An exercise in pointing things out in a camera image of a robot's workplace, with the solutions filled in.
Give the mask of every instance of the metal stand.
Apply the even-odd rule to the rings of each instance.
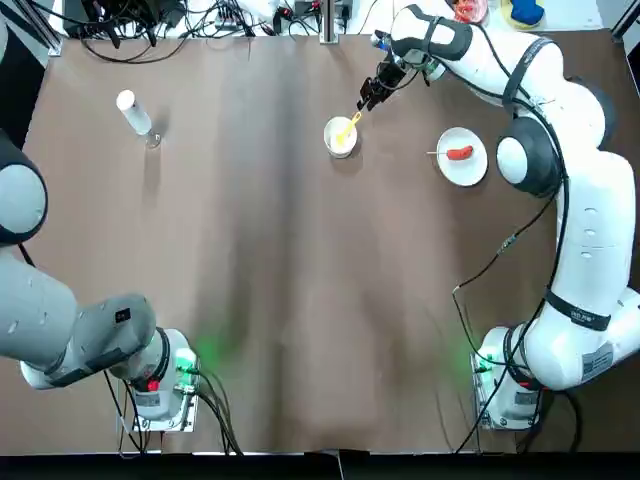
[[[40,35],[41,40],[47,44],[49,56],[59,57],[62,51],[62,37],[49,25],[49,20],[28,0],[13,0],[13,3]]]
[[[336,32],[336,0],[323,0],[320,7],[322,13],[322,24],[320,26],[320,43],[338,43],[338,32]]]
[[[624,34],[627,33],[627,30],[631,28],[633,22],[635,22],[638,17],[640,17],[640,1],[635,0],[631,2],[631,5],[629,5],[626,12],[624,12],[622,17],[620,17],[620,20],[618,20],[611,29],[613,40],[621,42]]]

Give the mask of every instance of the white plate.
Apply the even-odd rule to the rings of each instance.
[[[447,150],[452,148],[473,147],[473,154],[466,160],[449,160]],[[442,134],[436,148],[438,166],[442,174],[452,183],[461,187],[470,187],[483,179],[489,162],[487,150],[480,138],[471,130],[453,127]]]

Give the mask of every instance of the black band on robot arm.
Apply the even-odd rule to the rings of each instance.
[[[604,317],[602,315],[598,315],[597,313],[589,312],[587,310],[576,307],[575,305],[572,305],[571,303],[557,296],[551,291],[551,289],[547,290],[544,298],[547,303],[549,303],[549,305],[555,308],[558,312],[569,317],[572,323],[580,325],[581,327],[595,330],[597,332],[604,332],[609,326],[609,322],[611,321],[611,315]]]

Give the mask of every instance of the table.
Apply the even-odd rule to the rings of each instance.
[[[567,74],[612,95],[612,150],[637,166],[639,101],[622,48],[606,31],[553,38]],[[124,42],[122,55],[138,48]],[[473,422],[451,289],[541,203],[497,171],[507,115],[451,78],[392,96],[358,124],[355,158],[331,161],[324,124],[353,111],[380,59],[366,38],[260,38],[193,40],[146,66],[100,63],[69,41],[49,64],[25,146],[50,194],[34,260],[81,303],[147,295],[159,325],[186,332],[223,377],[246,451],[448,451]],[[116,109],[125,88],[164,134],[159,150],[145,151]],[[454,125],[487,147],[475,188],[449,184],[425,156]],[[531,314],[553,235],[546,215],[467,292],[476,339]],[[579,389],[585,449],[640,447],[639,364]],[[3,453],[115,449],[100,376],[50,392],[30,390],[6,360],[0,376]],[[570,443],[567,411],[556,408],[541,448]],[[219,450],[206,410],[196,430],[168,435],[165,449]],[[484,435],[482,447],[512,449],[513,436]]]

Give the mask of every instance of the sticker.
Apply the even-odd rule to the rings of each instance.
[[[136,405],[139,407],[159,407],[160,394],[150,393],[145,395],[135,394]]]
[[[593,353],[582,356],[582,381],[597,377],[613,364],[613,346],[607,342]]]
[[[535,405],[538,403],[538,392],[516,392],[516,405]]]

